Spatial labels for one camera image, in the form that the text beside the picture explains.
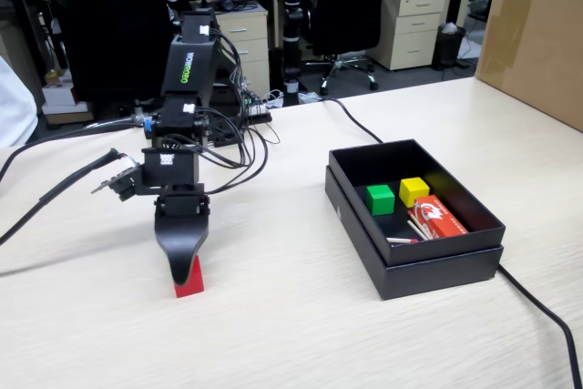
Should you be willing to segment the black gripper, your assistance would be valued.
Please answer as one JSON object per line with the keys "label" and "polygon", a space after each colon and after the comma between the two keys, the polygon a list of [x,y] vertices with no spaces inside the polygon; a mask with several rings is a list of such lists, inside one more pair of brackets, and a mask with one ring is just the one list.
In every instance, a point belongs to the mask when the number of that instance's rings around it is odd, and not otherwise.
{"label": "black gripper", "polygon": [[209,235],[209,198],[199,160],[185,148],[144,148],[136,194],[156,195],[154,231],[175,284],[187,284],[195,256]]}

